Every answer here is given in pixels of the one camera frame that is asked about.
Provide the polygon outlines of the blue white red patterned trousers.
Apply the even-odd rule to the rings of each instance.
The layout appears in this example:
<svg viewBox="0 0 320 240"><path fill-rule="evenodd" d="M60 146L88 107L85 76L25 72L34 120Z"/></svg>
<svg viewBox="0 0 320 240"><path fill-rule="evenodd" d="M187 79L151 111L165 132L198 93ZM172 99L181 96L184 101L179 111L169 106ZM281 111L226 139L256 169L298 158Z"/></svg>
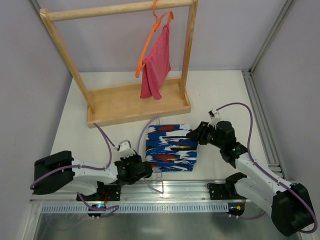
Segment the blue white red patterned trousers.
<svg viewBox="0 0 320 240"><path fill-rule="evenodd" d="M145 160L161 172L191 172L197 163L198 144L187 137L188 123L153 124L145 139Z"/></svg>

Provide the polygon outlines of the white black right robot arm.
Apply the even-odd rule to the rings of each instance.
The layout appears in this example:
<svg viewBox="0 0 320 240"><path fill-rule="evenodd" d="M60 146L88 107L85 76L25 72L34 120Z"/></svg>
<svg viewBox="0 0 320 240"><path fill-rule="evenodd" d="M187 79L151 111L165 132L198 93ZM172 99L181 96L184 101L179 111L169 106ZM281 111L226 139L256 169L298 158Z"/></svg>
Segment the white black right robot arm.
<svg viewBox="0 0 320 240"><path fill-rule="evenodd" d="M308 190L261 166L249 149L237 141L229 121L219 121L216 125L202 121L186 136L200 145L219 148L222 159L238 170L225 180L229 192L264 210L281 234L289 237L310 225L318 226Z"/></svg>

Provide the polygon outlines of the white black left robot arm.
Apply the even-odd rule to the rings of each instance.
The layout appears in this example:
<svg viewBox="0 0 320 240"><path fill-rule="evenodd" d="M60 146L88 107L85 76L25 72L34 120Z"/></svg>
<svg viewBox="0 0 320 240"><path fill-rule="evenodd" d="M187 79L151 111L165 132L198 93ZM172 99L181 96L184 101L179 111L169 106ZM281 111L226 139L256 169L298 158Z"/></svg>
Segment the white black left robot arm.
<svg viewBox="0 0 320 240"><path fill-rule="evenodd" d="M34 163L34 182L30 189L35 195L48 195L57 191L79 193L86 201L102 201L108 195L112 201L112 188L133 185L152 176L149 162L137 153L107 165L87 163L64 150L41 158Z"/></svg>

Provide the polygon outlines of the pink cloth on hanger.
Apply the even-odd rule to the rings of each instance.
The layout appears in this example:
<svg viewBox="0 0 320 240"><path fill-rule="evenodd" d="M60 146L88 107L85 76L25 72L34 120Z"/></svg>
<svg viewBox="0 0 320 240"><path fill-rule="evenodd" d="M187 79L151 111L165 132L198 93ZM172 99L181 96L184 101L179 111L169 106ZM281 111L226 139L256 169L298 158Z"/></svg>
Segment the pink cloth on hanger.
<svg viewBox="0 0 320 240"><path fill-rule="evenodd" d="M171 71L170 63L170 24L165 24L156 43L144 59L142 69L141 99L160 100L160 88Z"/></svg>

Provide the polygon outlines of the wooden clothes rack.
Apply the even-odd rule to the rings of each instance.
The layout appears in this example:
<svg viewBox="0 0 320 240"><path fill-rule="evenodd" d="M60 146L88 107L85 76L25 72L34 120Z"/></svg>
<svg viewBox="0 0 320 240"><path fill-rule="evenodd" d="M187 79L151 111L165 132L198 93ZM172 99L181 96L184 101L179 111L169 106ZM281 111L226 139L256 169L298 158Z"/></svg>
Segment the wooden clothes rack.
<svg viewBox="0 0 320 240"><path fill-rule="evenodd" d="M186 90L198 2L150 0L40 18L81 92L89 128L190 113ZM170 24L171 71L162 98L140 98L145 58Z"/></svg>

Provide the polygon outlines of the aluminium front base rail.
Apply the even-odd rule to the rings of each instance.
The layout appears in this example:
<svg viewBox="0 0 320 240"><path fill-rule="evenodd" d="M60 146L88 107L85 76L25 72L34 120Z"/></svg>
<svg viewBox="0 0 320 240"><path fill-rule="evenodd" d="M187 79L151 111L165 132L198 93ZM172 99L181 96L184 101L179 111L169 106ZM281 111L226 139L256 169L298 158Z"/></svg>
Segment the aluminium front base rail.
<svg viewBox="0 0 320 240"><path fill-rule="evenodd" d="M208 202L209 183L223 184L224 180L138 181L116 192L116 203L186 203Z"/></svg>

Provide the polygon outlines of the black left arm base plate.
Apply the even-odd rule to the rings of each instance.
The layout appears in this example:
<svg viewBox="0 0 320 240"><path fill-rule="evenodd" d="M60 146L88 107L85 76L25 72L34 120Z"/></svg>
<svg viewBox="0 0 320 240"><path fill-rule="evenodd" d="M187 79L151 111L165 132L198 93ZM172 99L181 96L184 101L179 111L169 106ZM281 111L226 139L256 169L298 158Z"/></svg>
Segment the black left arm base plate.
<svg viewBox="0 0 320 240"><path fill-rule="evenodd" d="M94 191L88 195L81 194L82 198L86 202L105 202L105 201L119 201L121 196L121 186L116 184L107 184L99 183Z"/></svg>

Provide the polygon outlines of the aluminium frame rail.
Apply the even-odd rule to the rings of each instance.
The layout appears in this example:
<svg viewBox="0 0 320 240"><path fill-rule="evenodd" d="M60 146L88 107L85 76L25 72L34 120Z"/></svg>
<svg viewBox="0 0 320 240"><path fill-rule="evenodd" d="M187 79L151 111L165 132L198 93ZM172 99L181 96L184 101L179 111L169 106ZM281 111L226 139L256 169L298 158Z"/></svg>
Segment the aluminium frame rail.
<svg viewBox="0 0 320 240"><path fill-rule="evenodd" d="M264 100L260 81L259 67L295 3L295 0L284 1L251 67L241 70L268 167L272 172L284 179L286 179L288 175L286 174L286 168L283 164L282 152L278 147L272 121L265 105L266 101Z"/></svg>

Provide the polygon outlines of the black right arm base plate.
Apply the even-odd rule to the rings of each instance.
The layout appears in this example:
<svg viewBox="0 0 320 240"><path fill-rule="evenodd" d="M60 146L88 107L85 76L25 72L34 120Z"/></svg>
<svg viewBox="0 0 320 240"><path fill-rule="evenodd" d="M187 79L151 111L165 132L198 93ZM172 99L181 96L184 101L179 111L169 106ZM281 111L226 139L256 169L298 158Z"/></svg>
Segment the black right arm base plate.
<svg viewBox="0 0 320 240"><path fill-rule="evenodd" d="M237 194L232 183L208 183L206 185L209 190L211 200L241 200L242 197Z"/></svg>

